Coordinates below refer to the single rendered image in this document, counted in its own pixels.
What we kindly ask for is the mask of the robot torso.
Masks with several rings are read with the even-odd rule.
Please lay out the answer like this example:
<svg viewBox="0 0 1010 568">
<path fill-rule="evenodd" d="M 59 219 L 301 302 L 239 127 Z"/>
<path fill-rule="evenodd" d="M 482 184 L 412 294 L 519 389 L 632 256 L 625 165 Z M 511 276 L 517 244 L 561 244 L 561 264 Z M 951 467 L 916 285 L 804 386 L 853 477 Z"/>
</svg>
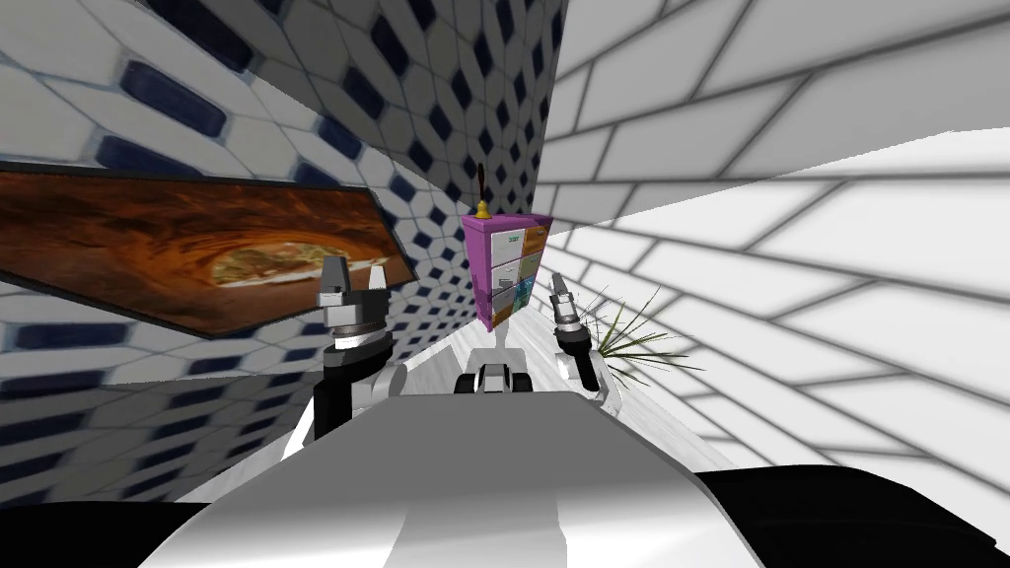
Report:
<svg viewBox="0 0 1010 568">
<path fill-rule="evenodd" d="M 504 366 L 464 394 L 376 403 L 209 508 L 140 568 L 765 568 L 701 480 L 596 391 L 516 393 Z"/>
</svg>

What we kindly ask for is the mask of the orange brown wall picture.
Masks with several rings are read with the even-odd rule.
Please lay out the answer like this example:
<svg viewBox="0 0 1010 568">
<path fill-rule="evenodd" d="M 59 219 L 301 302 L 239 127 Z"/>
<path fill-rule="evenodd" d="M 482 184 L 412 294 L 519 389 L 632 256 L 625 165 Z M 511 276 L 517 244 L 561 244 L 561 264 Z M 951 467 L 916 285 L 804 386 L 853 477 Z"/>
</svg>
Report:
<svg viewBox="0 0 1010 568">
<path fill-rule="evenodd" d="M 0 162 L 0 279 L 206 339 L 317 308 L 322 257 L 352 289 L 416 271 L 363 186 Z"/>
</svg>

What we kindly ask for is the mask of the green spiky plant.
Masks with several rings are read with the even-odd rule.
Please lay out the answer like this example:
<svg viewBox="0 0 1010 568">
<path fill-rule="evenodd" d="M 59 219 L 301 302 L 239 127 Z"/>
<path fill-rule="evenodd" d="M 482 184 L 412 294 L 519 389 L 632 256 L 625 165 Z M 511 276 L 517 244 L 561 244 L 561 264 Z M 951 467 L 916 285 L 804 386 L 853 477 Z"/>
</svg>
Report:
<svg viewBox="0 0 1010 568">
<path fill-rule="evenodd" d="M 687 358 L 683 353 L 654 349 L 656 343 L 674 339 L 675 335 L 669 332 L 639 333 L 644 325 L 653 322 L 646 316 L 646 310 L 656 300 L 661 287 L 656 287 L 641 310 L 629 309 L 627 301 L 608 297 L 606 290 L 604 288 L 597 293 L 587 304 L 579 321 L 590 325 L 593 348 L 603 357 L 607 370 L 615 373 L 615 379 L 623 387 L 629 389 L 631 382 L 644 388 L 649 387 L 648 383 L 633 373 L 634 370 L 640 371 L 642 366 L 667 372 L 673 369 L 704 372 L 703 368 L 679 363 L 679 360 Z"/>
</svg>

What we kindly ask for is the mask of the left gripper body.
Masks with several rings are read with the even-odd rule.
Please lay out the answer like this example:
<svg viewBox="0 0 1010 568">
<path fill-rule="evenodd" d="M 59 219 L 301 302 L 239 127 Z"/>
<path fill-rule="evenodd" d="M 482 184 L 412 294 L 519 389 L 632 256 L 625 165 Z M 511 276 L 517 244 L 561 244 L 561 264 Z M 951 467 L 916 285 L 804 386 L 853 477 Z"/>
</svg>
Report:
<svg viewBox="0 0 1010 568">
<path fill-rule="evenodd" d="M 385 288 L 318 294 L 324 325 L 367 325 L 384 321 L 389 303 L 390 291 Z"/>
</svg>

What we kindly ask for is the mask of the purple drawer cabinet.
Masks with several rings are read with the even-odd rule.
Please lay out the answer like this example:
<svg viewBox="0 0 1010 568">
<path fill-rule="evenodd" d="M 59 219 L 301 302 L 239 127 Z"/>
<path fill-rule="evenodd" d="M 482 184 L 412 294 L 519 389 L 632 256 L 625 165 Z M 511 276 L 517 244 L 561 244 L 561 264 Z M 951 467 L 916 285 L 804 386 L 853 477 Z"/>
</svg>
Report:
<svg viewBox="0 0 1010 568">
<path fill-rule="evenodd" d="M 540 214 L 492 214 L 483 166 L 476 167 L 476 213 L 464 215 L 474 306 L 488 332 L 528 305 L 553 218 Z"/>
</svg>

